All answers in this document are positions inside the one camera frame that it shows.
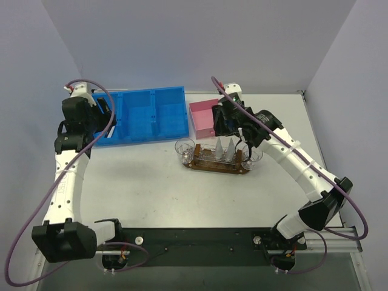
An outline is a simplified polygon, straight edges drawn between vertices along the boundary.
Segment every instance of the clear plastic cup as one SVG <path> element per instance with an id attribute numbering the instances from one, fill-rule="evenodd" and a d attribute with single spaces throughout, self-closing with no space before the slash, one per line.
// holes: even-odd
<path id="1" fill-rule="evenodd" d="M 190 138 L 181 138 L 175 143 L 175 151 L 183 164 L 188 164 L 194 158 L 195 143 Z"/>
<path id="2" fill-rule="evenodd" d="M 241 165 L 246 170 L 252 170 L 257 165 L 258 161 L 260 161 L 263 157 L 263 151 L 252 149 L 250 159 L 246 161 L 249 157 L 249 148 L 246 145 L 242 150 L 242 160 L 244 162 L 242 162 Z"/>

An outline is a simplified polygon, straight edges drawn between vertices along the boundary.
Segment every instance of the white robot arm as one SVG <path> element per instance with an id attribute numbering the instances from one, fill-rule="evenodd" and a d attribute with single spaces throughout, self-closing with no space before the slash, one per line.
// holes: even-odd
<path id="1" fill-rule="evenodd" d="M 98 104 L 86 82 L 77 84 L 70 97 L 63 100 L 65 120 L 59 125 L 55 141 L 55 178 L 108 124 L 112 113 L 103 98 L 98 99 Z M 50 263 L 92 258 L 100 244 L 120 236 L 117 219 L 82 224 L 82 183 L 90 154 L 90 150 L 83 153 L 66 171 L 53 192 L 42 225 L 33 228 L 32 238 Z"/>
<path id="2" fill-rule="evenodd" d="M 225 92 L 240 106 L 241 87 L 231 83 L 224 86 Z M 319 169 L 331 181 L 349 193 L 353 184 L 346 177 L 338 179 L 314 161 L 302 148 L 301 143 L 294 140 L 281 122 L 269 111 L 253 113 L 250 107 L 244 107 L 251 115 L 270 128 L 274 134 L 285 140 L 291 148 L 285 147 L 274 136 L 267 133 L 256 123 L 242 114 L 227 98 L 219 100 L 213 107 L 216 135 L 236 135 L 249 146 L 258 147 L 271 156 L 303 189 L 309 203 L 294 214 L 288 214 L 273 228 L 284 239 L 293 239 L 307 229 L 322 230 L 343 205 L 344 197 L 325 179 L 319 177 L 310 167 Z M 295 154 L 299 151 L 309 162 L 308 165 Z"/>

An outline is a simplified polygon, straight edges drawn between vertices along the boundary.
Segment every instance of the pink block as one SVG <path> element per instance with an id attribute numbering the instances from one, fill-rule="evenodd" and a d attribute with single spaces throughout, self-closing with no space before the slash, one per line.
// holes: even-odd
<path id="1" fill-rule="evenodd" d="M 212 106 L 218 104 L 218 99 L 190 103 L 190 114 L 195 129 L 195 137 L 209 138 L 215 136 L 213 129 Z"/>

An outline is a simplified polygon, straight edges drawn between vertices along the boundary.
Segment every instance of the white wall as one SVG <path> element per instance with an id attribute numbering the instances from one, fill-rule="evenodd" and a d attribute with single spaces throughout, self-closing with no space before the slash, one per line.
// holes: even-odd
<path id="1" fill-rule="evenodd" d="M 40 1 L 2 1 L 0 27 L 3 263 L 12 239 L 53 181 L 54 140 L 62 120 L 61 101 L 67 96 L 62 88 L 79 72 Z M 27 279 L 35 249 L 29 230 L 13 255 L 14 281 Z M 0 290 L 9 289 L 2 272 Z"/>
<path id="2" fill-rule="evenodd" d="M 42 0 L 81 74 L 111 89 L 210 76 L 244 91 L 306 89 L 355 0 Z"/>
<path id="3" fill-rule="evenodd" d="M 363 257 L 374 290 L 387 290 L 388 1 L 357 0 L 307 89 L 307 106 L 328 168 L 354 182 L 369 222 Z M 361 222 L 349 207 L 348 225 Z"/>

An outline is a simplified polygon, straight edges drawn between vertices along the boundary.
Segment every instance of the purple cable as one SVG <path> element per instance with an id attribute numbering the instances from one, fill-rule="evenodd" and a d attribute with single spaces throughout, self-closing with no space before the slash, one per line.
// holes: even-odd
<path id="1" fill-rule="evenodd" d="M 112 122 L 113 122 L 113 119 L 115 117 L 115 112 L 116 112 L 116 106 L 115 106 L 115 102 L 112 98 L 112 96 L 110 96 L 110 93 L 103 87 L 101 86 L 100 84 L 98 84 L 97 82 L 94 82 L 94 81 L 91 81 L 91 80 L 88 80 L 88 79 L 75 79 L 75 80 L 72 80 L 70 81 L 69 83 L 67 83 L 65 86 L 66 87 L 69 87 L 71 84 L 73 83 L 76 83 L 76 82 L 87 82 L 87 83 L 91 83 L 97 87 L 99 87 L 102 91 L 105 92 L 105 94 L 109 97 L 109 100 L 110 102 L 112 103 L 112 115 L 109 119 L 109 122 L 107 124 L 107 126 L 104 128 L 104 130 L 90 143 L 88 144 L 84 149 L 82 149 L 68 164 L 67 166 L 65 167 L 65 169 L 62 171 L 61 174 L 59 174 L 58 178 L 55 179 L 53 185 L 49 188 L 49 190 L 47 191 L 47 194 L 43 197 L 42 201 L 39 203 L 39 205 L 37 206 L 37 208 L 34 210 L 34 212 L 31 214 L 31 216 L 28 218 L 28 220 L 24 223 L 24 225 L 22 226 L 21 230 L 18 232 L 18 234 L 16 235 L 16 237 L 14 238 L 12 244 L 11 244 L 11 247 L 10 247 L 10 250 L 8 251 L 8 254 L 7 254 L 7 258 L 5 259 L 5 266 L 4 266 L 4 276 L 5 276 L 5 281 L 7 282 L 8 285 L 10 286 L 13 286 L 13 287 L 24 287 L 24 286 L 27 286 L 27 285 L 31 285 L 31 284 L 34 284 L 44 278 L 46 278 L 47 276 L 51 275 L 52 273 L 54 273 L 55 271 L 59 270 L 61 267 L 63 267 L 64 265 L 66 265 L 68 262 L 65 262 L 64 264 L 60 265 L 59 267 L 55 268 L 54 270 L 52 270 L 51 272 L 49 273 L 46 273 L 34 280 L 31 280 L 31 281 L 28 281 L 28 282 L 24 282 L 24 283 L 15 283 L 11 280 L 10 278 L 10 274 L 9 274 L 9 268 L 10 268 L 10 261 L 11 261 L 11 257 L 12 257 L 12 254 L 13 252 L 15 251 L 15 247 L 20 239 L 20 237 L 22 236 L 22 234 L 25 232 L 25 230 L 27 229 L 28 225 L 31 223 L 31 221 L 34 219 L 34 217 L 38 214 L 38 212 L 42 209 L 44 203 L 47 201 L 47 199 L 50 197 L 50 195 L 53 193 L 53 191 L 55 190 L 55 188 L 58 186 L 59 182 L 62 180 L 63 176 L 65 175 L 66 171 L 74 164 L 74 162 L 79 159 L 80 156 L 82 156 L 88 149 L 90 149 L 91 147 L 93 147 L 93 145 L 100 139 L 102 138 L 105 133 L 108 131 L 108 129 L 110 128 Z"/>
<path id="2" fill-rule="evenodd" d="M 212 76 L 212 81 L 214 83 L 214 85 L 216 86 L 216 88 L 218 89 L 219 92 L 221 92 L 235 107 L 237 107 L 238 110 L 240 110 L 241 112 L 243 112 L 243 114 L 245 114 L 249 119 L 251 119 L 253 122 L 257 123 L 258 125 L 260 125 L 262 128 L 264 128 L 269 134 L 273 135 L 278 141 L 280 141 L 284 146 L 286 146 L 288 149 L 291 148 L 291 145 L 288 144 L 288 142 L 286 142 L 285 140 L 283 140 L 280 136 L 278 136 L 275 132 L 273 132 L 269 127 L 267 127 L 264 123 L 262 123 L 260 120 L 258 120 L 257 118 L 255 118 L 253 115 L 251 115 L 248 111 L 246 111 L 244 108 L 242 108 L 237 102 L 235 102 L 226 92 L 225 90 L 220 86 L 218 80 Z M 304 163 L 306 163 L 306 165 L 309 165 L 310 162 L 297 150 L 297 149 L 294 149 L 293 150 L 293 153 L 295 153 Z M 350 235 L 343 235 L 342 233 L 340 232 L 335 232 L 334 230 L 331 230 L 329 229 L 328 227 L 325 227 L 324 230 L 330 232 L 330 233 L 333 233 L 335 235 L 338 235 L 338 236 L 341 236 L 343 238 L 348 238 L 348 239 L 353 239 L 355 241 L 360 241 L 364 238 L 366 238 L 366 236 L 368 235 L 369 233 L 369 226 L 368 226 L 368 223 L 365 219 L 365 216 L 363 215 L 363 213 L 361 212 L 360 208 L 358 208 L 358 206 L 356 205 L 356 203 L 353 201 L 353 199 L 344 191 L 342 190 L 342 188 L 340 186 L 338 186 L 335 182 L 333 182 L 332 180 L 329 179 L 329 177 L 327 177 L 324 173 L 322 173 L 319 169 L 317 169 L 316 167 L 314 167 L 313 165 L 310 165 L 310 168 L 317 174 L 319 174 L 322 178 L 324 178 L 329 184 L 331 184 L 337 191 L 340 192 L 340 194 L 343 195 L 343 197 L 345 197 L 346 200 L 348 200 L 348 202 L 350 203 L 350 205 L 354 208 L 354 210 L 356 210 L 357 214 L 360 216 L 362 222 L 363 222 L 363 226 L 364 226 L 364 233 L 361 235 L 361 236 L 350 236 Z"/>
<path id="3" fill-rule="evenodd" d="M 321 267 L 321 266 L 324 264 L 324 262 L 325 262 L 326 259 L 327 259 L 327 244 L 326 244 L 326 240 L 324 239 L 324 237 L 322 236 L 322 234 L 320 234 L 320 233 L 317 232 L 316 230 L 308 229 L 307 231 L 308 231 L 308 232 L 316 233 L 317 235 L 319 235 L 319 236 L 321 237 L 321 239 L 322 239 L 322 241 L 323 241 L 323 245 L 324 245 L 324 247 L 325 247 L 325 252 L 323 253 L 323 258 L 322 258 L 322 260 L 321 260 L 321 261 L 319 262 L 319 264 L 317 264 L 316 266 L 310 267 L 310 268 L 305 269 L 305 270 L 300 270 L 300 271 L 287 271 L 287 272 L 286 272 L 285 270 L 282 270 L 282 269 L 279 269 L 279 268 L 278 268 L 279 271 L 282 271 L 283 273 L 286 273 L 286 274 L 288 274 L 288 275 L 300 275 L 300 274 L 305 274 L 305 273 L 311 272 L 311 271 L 313 271 L 313 270 L 315 270 L 315 269 Z M 273 261 L 275 260 L 275 257 L 276 257 L 276 256 L 273 256 L 273 257 L 271 258 L 271 263 L 272 263 L 272 265 L 273 265 L 274 267 L 277 268 L 277 266 L 275 266 L 275 265 L 273 264 Z"/>
<path id="4" fill-rule="evenodd" d="M 125 272 L 125 271 L 132 270 L 134 268 L 140 267 L 140 266 L 144 265 L 150 259 L 149 252 L 145 248 L 143 248 L 141 246 L 137 246 L 136 244 L 130 244 L 129 242 L 106 242 L 103 245 L 104 246 L 128 246 L 128 247 L 133 247 L 134 249 L 141 250 L 143 253 L 145 253 L 147 255 L 147 257 L 145 258 L 145 260 L 143 262 L 135 264 L 135 265 L 132 265 L 132 266 L 129 266 L 129 267 L 126 267 L 126 268 L 123 268 L 121 270 L 115 270 L 115 273 Z"/>

